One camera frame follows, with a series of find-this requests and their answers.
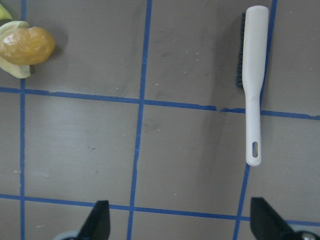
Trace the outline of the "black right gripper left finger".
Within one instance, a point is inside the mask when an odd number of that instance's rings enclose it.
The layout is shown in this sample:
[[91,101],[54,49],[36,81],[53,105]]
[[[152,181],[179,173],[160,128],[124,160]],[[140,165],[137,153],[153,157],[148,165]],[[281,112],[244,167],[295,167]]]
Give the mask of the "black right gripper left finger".
[[108,200],[99,200],[80,229],[78,240],[108,240],[111,234],[110,205]]

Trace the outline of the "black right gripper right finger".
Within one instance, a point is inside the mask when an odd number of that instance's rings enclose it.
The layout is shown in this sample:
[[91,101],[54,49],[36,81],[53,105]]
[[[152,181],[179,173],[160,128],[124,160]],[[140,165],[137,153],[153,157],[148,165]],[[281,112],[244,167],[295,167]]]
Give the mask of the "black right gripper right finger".
[[250,229],[256,240],[301,240],[263,197],[250,200]]

